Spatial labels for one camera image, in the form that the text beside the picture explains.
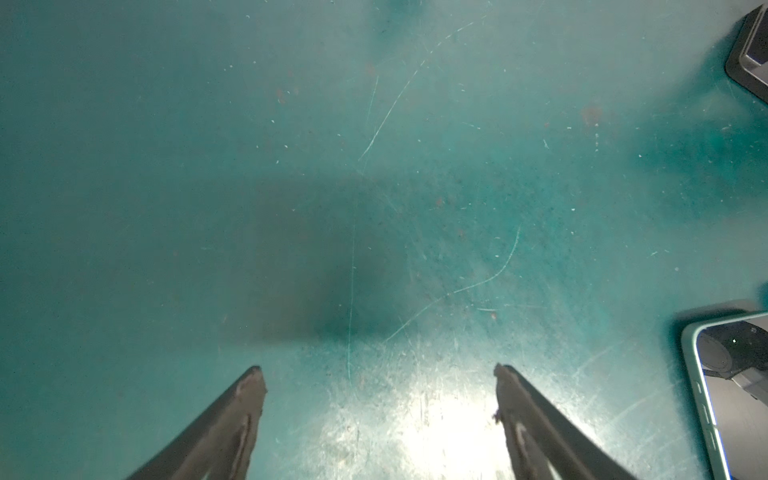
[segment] mint green phone case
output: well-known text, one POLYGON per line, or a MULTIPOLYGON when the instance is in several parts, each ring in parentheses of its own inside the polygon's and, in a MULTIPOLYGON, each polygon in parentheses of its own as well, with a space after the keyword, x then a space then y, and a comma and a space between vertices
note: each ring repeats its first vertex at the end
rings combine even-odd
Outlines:
POLYGON ((709 454, 710 464, 712 465, 716 480, 730 480, 730 473, 725 451, 723 450, 723 442, 717 427, 717 417, 713 410, 710 394, 707 391, 707 383, 704 379, 704 374, 701 371, 702 366, 696 348, 696 340, 699 333, 708 327, 723 325, 725 323, 749 321, 751 319, 763 317, 766 314, 768 313, 739 313, 737 315, 691 323, 685 327, 681 336, 683 356, 688 370, 688 378, 690 379, 690 385, 694 392, 694 400, 697 407, 696 410, 699 412, 699 421, 704 434, 704 442, 707 445, 707 453, 709 454))

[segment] black device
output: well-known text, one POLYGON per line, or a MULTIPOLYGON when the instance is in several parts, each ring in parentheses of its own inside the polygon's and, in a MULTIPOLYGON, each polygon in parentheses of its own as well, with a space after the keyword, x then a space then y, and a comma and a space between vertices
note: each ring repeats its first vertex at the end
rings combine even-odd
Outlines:
POLYGON ((729 77, 768 103, 768 4, 744 19, 744 25, 725 64, 729 77))

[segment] scratch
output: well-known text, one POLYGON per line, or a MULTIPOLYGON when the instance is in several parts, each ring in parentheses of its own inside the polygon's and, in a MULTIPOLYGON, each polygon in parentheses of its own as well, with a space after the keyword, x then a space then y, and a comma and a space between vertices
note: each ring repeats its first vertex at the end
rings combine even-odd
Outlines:
POLYGON ((528 26, 528 31, 525 32, 525 36, 528 36, 529 33, 531 33, 531 28, 533 28, 533 24, 536 22, 536 18, 538 18, 538 13, 541 11, 541 7, 544 6, 544 2, 547 0, 541 0, 541 3, 538 4, 538 8, 536 9, 536 13, 533 15, 533 19, 531 20, 531 24, 528 26))
POLYGON ((590 397, 587 399, 587 402, 584 404, 584 408, 585 408, 585 409, 587 409, 589 406, 591 406, 591 405, 592 405, 592 402, 594 402, 594 401, 595 401, 595 400, 597 400, 597 399, 598 399, 598 394, 597 394, 597 393, 595 393, 595 394, 593 394, 592 396, 590 396, 590 397))
POLYGON ((515 244, 514 244, 514 245, 512 245, 512 251, 509 253, 509 257, 507 257, 507 261, 504 263, 504 265, 502 266, 502 268, 501 268, 501 269, 500 269, 498 272, 496 272, 496 274, 495 274, 494 276, 491 276, 491 277, 489 277, 489 278, 487 278, 487 279, 485 279, 485 280, 483 280, 483 281, 481 281, 481 282, 477 282, 477 283, 475 283, 475 284, 473 284, 473 285, 470 285, 470 286, 465 286, 464 288, 460 288, 460 289, 458 289, 458 290, 455 290, 455 291, 453 291, 453 292, 450 292, 450 293, 446 293, 445 295, 443 295, 443 296, 439 297, 437 300, 434 300, 434 301, 432 301, 432 302, 431 302, 431 303, 429 303, 427 306, 425 306, 424 308, 422 308, 421 310, 419 310, 418 312, 416 312, 416 314, 415 314, 414 316, 412 316, 411 318, 409 318, 407 322, 403 323, 403 324, 400 326, 400 328, 398 328, 398 329, 397 329, 397 330, 396 330, 396 331, 395 331, 395 332, 394 332, 392 335, 390 335, 390 336, 389 336, 389 337, 388 337, 386 340, 384 340, 384 343, 387 343, 387 342, 388 342, 388 341, 390 341, 392 338, 394 338, 394 337, 395 337, 395 335, 397 335, 398 333, 400 333, 400 332, 401 332, 403 329, 405 329, 405 328, 406 328, 406 327, 407 327, 407 326, 408 326, 408 325, 409 325, 409 324, 410 324, 410 323, 411 323, 413 320, 415 320, 415 319, 419 318, 419 316, 420 316, 422 313, 424 313, 425 311, 427 311, 427 310, 428 310, 428 309, 429 309, 431 306, 435 305, 437 302, 440 302, 440 301, 442 301, 442 300, 445 300, 445 299, 446 299, 446 298, 448 298, 449 296, 451 296, 451 295, 454 295, 454 294, 456 294, 456 293, 459 293, 459 292, 463 292, 463 291, 465 291, 465 290, 469 290, 469 289, 471 289, 471 288, 475 288, 476 286, 481 286, 483 283, 488 283, 488 282, 490 282, 491 280, 493 280, 494 278, 496 278, 497 276, 501 275, 501 274, 502 274, 502 272, 503 272, 503 271, 504 271, 504 270, 507 268, 507 265, 509 265, 509 261, 510 261, 510 260, 512 260, 512 255, 514 255, 514 254, 515 254, 515 249, 517 249, 517 247, 518 247, 518 241, 519 241, 519 240, 520 240, 520 227, 518 227, 518 233, 517 233, 517 235, 515 236, 515 244))
POLYGON ((496 274, 494 276, 490 277, 490 278, 487 278, 487 279, 485 279, 485 280, 483 280, 481 282, 477 282, 474 285, 465 286, 464 288, 460 288, 460 289, 456 290, 455 292, 451 292, 451 294, 453 295, 455 293, 463 292, 464 290, 469 290, 471 288, 475 288, 476 286, 481 286, 483 283, 488 283, 491 280, 493 280, 494 278, 496 278, 497 276, 501 275, 502 272, 507 268, 507 265, 509 265, 509 261, 512 260, 512 255, 515 255, 515 249, 517 249, 517 247, 518 247, 518 240, 520 240, 520 227, 518 227, 518 234, 515 236, 515 244, 512 245, 512 251, 509 252, 509 257, 507 257, 507 261, 504 263, 504 266, 502 267, 501 270, 496 272, 496 274))
MULTIPOLYGON (((413 75, 411 75, 411 78, 408 79, 408 81, 406 82, 406 85, 402 88, 400 93, 397 95, 397 98, 392 103, 392 107, 389 107, 389 111, 386 112, 386 115, 384 116, 384 120, 382 120, 382 123, 379 125, 379 128, 376 129, 376 133, 373 134, 373 138, 371 138, 371 143, 368 144, 368 147, 365 149, 365 151, 363 151, 362 155, 360 155, 360 158, 358 158, 357 161, 361 161, 362 158, 365 157, 366 154, 368 153, 368 150, 371 149, 371 147, 373 146, 373 142, 376 141, 376 137, 379 136, 379 132, 382 130, 382 127, 384 126, 384 123, 386 123, 386 119, 389 118, 389 114, 392 113, 392 110, 394 110, 395 105, 397 105, 397 101, 400 99, 400 97, 402 97, 402 94, 405 93, 406 88, 408 88, 408 85, 411 84, 411 80, 413 80, 413 78, 416 76, 417 73, 419 73, 418 69, 416 69, 413 72, 413 75)), ((362 167, 362 172, 363 173, 366 172, 366 167, 368 167, 368 161, 367 160, 366 160, 365 165, 363 165, 363 167, 362 167)))
POLYGON ((368 130, 368 117, 371 116, 371 107, 373 106, 373 98, 376 96, 376 87, 379 86, 379 76, 376 75, 376 83, 373 84, 373 93, 371 94, 371 103, 368 105, 368 114, 366 115, 366 127, 365 130, 368 130))
POLYGON ((658 437, 658 436, 659 436, 659 434, 660 434, 660 431, 656 431, 656 432, 655 432, 653 435, 649 435, 648 437, 646 437, 646 439, 645 439, 645 440, 643 440, 642 442, 640 442, 640 443, 638 443, 637 445, 635 445, 635 446, 632 448, 632 450, 634 450, 636 453, 642 453, 642 449, 643 449, 643 448, 644 448, 646 445, 648 445, 649 443, 651 443, 651 442, 652 442, 652 441, 653 441, 653 440, 654 440, 656 437, 658 437))
POLYGON ((730 96, 736 100, 736 95, 733 94, 733 87, 730 86, 730 80, 726 81, 726 84, 728 85, 728 91, 730 91, 730 96))
POLYGON ((541 308, 544 310, 549 310, 548 306, 543 305, 525 305, 524 303, 505 303, 504 306, 516 306, 518 308, 541 308))
POLYGON ((680 382, 682 382, 683 380, 684 380, 684 379, 680 379, 680 380, 677 380, 677 381, 676 381, 675 383, 673 383, 672 385, 666 386, 666 387, 664 387, 664 388, 661 388, 661 389, 657 389, 657 390, 655 390, 655 391, 653 391, 653 392, 649 393, 648 395, 646 395, 646 396, 645 396, 645 397, 643 397, 642 399, 639 399, 639 400, 637 400, 635 403, 633 403, 632 405, 628 406, 626 409, 624 409, 624 410, 622 410, 621 412, 619 412, 619 413, 618 413, 618 415, 616 415, 616 416, 615 416, 615 417, 614 417, 614 418, 613 418, 613 419, 612 419, 612 420, 611 420, 611 421, 610 421, 610 422, 609 422, 609 423, 608 423, 608 424, 607 424, 607 425, 606 425, 606 426, 603 428, 603 431, 604 431, 605 429, 607 429, 608 427, 611 427, 611 426, 613 426, 614 424, 616 424, 617 422, 621 421, 621 420, 622 420, 624 417, 626 417, 627 415, 629 415, 629 414, 630 414, 630 413, 631 413, 633 410, 635 410, 637 407, 639 407, 639 406, 643 405, 645 402, 647 402, 648 400, 652 399, 653 397, 655 397, 655 396, 656 396, 656 395, 658 395, 659 393, 662 393, 663 391, 665 391, 665 390, 668 390, 668 389, 673 389, 675 386, 677 386, 677 385, 678 385, 680 382))
POLYGON ((659 452, 663 452, 668 446, 672 445, 673 443, 679 442, 681 439, 683 439, 683 438, 685 438, 687 436, 688 436, 688 434, 684 433, 683 435, 679 435, 679 436, 677 436, 677 437, 675 437, 675 438, 673 438, 671 440, 668 440, 667 442, 664 442, 663 444, 659 445, 657 447, 657 450, 659 452))
POLYGON ((382 195, 384 195, 384 198, 386 199, 387 202, 389 202, 389 206, 392 207, 392 209, 395 211, 395 213, 399 214, 400 210, 397 210, 397 207, 395 207, 395 204, 392 203, 392 201, 389 199, 387 194, 382 193, 382 195))
POLYGON ((357 197, 352 224, 352 267, 349 269, 349 322, 346 327, 346 378, 352 385, 352 311, 355 306, 355 243, 357 241, 357 197))
POLYGON ((623 342, 614 343, 613 345, 602 349, 601 351, 595 353, 593 356, 589 357, 586 362, 582 363, 580 367, 576 369, 575 372, 573 372, 573 375, 571 377, 575 378, 581 374, 581 372, 584 371, 585 368, 587 368, 591 363, 593 363, 595 360, 599 359, 606 353, 610 352, 612 349, 616 348, 617 346, 621 345, 623 342))
MULTIPOLYGON (((463 30, 463 29, 465 29, 465 28, 467 28, 468 26, 470 26, 470 25, 473 25, 473 24, 475 24, 475 22, 469 22, 467 25, 464 25, 463 27, 461 27, 461 28, 458 28, 456 31, 454 31, 453 33, 451 33, 450 35, 448 35, 448 37, 445 37, 445 38, 449 38, 451 35, 453 35, 453 34, 455 34, 455 33, 459 32, 459 31, 461 31, 461 30, 463 30)), ((435 46, 435 49, 437 49, 437 47, 439 47, 441 44, 442 44, 442 41, 438 42, 438 44, 435 46)), ((369 143, 369 144, 368 144, 368 147, 366 147, 366 149, 363 151, 363 153, 360 155, 360 158, 358 158, 358 159, 357 159, 357 161, 361 161, 361 160, 362 160, 362 158, 363 158, 363 157, 365 157, 365 156, 366 156, 366 154, 368 153, 368 151, 371 149, 371 147, 373 146, 373 142, 375 142, 375 141, 376 141, 376 137, 378 137, 378 136, 379 136, 379 132, 382 130, 382 127, 383 127, 383 126, 384 126, 384 124, 386 123, 386 121, 387 121, 387 118, 389 118, 389 114, 391 114, 391 113, 392 113, 392 110, 394 110, 394 109, 395 109, 395 105, 397 105, 397 101, 400 99, 400 97, 402 97, 402 94, 406 92, 406 89, 408 88, 408 85, 410 85, 410 84, 411 84, 411 81, 413 80, 413 78, 416 76, 416 74, 417 74, 417 73, 419 73, 419 69, 420 69, 420 68, 421 68, 421 67, 424 65, 424 62, 426 62, 426 61, 427 61, 427 58, 428 58, 428 57, 429 57, 429 56, 432 54, 432 52, 433 52, 433 51, 435 51, 435 49, 432 49, 432 50, 429 52, 429 55, 427 55, 427 57, 425 57, 425 58, 424 58, 424 60, 422 60, 422 62, 421 62, 421 63, 419 64, 419 66, 417 67, 417 69, 416 69, 416 70, 413 72, 413 74, 411 75, 411 78, 409 78, 409 79, 408 79, 408 81, 406 82, 405 86, 403 86, 402 90, 401 90, 401 91, 400 91, 400 93, 397 95, 397 98, 395 98, 395 101, 392 103, 392 107, 390 107, 390 108, 389 108, 389 111, 387 111, 387 112, 386 112, 386 115, 384 116, 384 120, 382 120, 382 123, 379 125, 379 128, 377 128, 377 129, 376 129, 376 132, 373 134, 373 138, 371 138, 371 143, 369 143)), ((365 172, 366 172, 366 168, 367 168, 367 167, 368 167, 368 160, 366 159, 366 162, 364 163, 364 165, 363 165, 363 167, 362 167, 362 172, 363 172, 363 173, 365 173, 365 172)))

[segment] worn surface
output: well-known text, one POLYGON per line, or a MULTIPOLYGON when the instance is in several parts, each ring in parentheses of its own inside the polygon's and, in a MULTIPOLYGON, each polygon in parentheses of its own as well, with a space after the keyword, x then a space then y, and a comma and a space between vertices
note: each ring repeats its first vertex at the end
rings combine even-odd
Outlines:
POLYGON ((0 476, 122 478, 256 364, 252 478, 507 478, 502 362, 706 478, 672 315, 768 271, 755 5, 3 2, 0 476))

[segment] metal surface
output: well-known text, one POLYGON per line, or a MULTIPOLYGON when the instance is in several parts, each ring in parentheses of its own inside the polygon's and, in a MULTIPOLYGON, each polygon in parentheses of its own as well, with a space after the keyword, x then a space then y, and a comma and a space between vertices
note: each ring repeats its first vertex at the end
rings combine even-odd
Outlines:
POLYGON ((672 315, 768 272, 756 5, 4 2, 0 477, 125 478, 257 364, 261 478, 509 478, 503 362, 706 478, 672 315))
POLYGON ((562 478, 633 480, 514 368, 497 365, 494 375, 496 418, 504 426, 515 478, 552 478, 548 460, 562 478))
POLYGON ((128 480, 244 480, 265 395, 261 370, 250 367, 128 480))

